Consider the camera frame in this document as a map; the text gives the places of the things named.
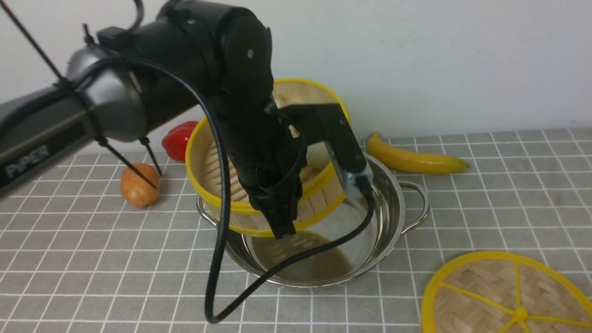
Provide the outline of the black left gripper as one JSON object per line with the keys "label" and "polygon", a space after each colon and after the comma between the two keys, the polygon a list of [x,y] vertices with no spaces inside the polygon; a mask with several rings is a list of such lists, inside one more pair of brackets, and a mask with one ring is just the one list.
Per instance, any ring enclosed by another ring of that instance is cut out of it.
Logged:
{"label": "black left gripper", "polygon": [[302,186],[296,178],[276,186],[296,160],[297,141],[288,125],[266,111],[265,104],[249,104],[230,95],[220,96],[219,102],[222,144],[251,206],[264,214],[277,240],[296,234]]}

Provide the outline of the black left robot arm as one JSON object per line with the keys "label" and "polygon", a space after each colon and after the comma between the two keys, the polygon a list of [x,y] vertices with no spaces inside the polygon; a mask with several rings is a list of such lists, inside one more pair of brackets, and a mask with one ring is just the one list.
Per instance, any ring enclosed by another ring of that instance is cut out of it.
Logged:
{"label": "black left robot arm", "polygon": [[295,232],[302,145],[272,112],[272,33],[252,11],[170,0],[157,19],[86,37],[66,76],[1,106],[4,196],[91,141],[146,139],[200,105],[277,238]]}

